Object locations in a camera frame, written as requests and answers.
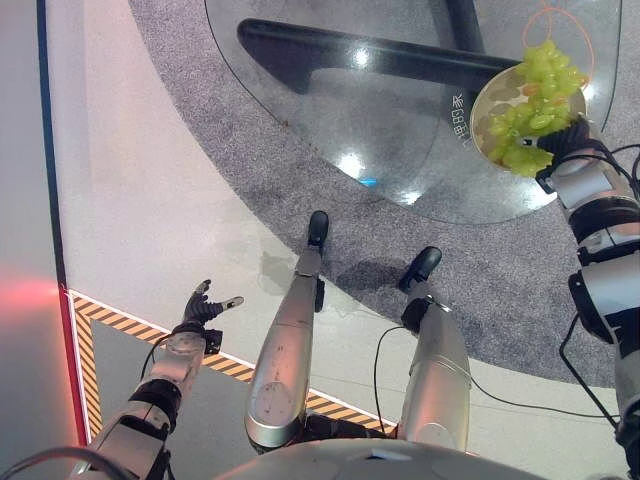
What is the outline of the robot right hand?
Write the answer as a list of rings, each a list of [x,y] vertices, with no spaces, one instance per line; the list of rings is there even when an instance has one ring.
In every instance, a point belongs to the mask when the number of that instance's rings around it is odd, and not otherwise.
[[[582,116],[574,119],[562,130],[539,137],[536,140],[536,147],[552,154],[555,158],[564,158],[586,149],[599,152],[605,150],[602,142],[591,136],[590,122]]]

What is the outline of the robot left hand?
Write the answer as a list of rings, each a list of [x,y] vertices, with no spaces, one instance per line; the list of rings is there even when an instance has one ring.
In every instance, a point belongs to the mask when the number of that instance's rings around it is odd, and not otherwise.
[[[210,287],[211,280],[206,279],[194,289],[184,309],[183,324],[204,326],[222,313],[237,308],[244,303],[242,296],[235,296],[219,302],[210,301],[207,294]]]

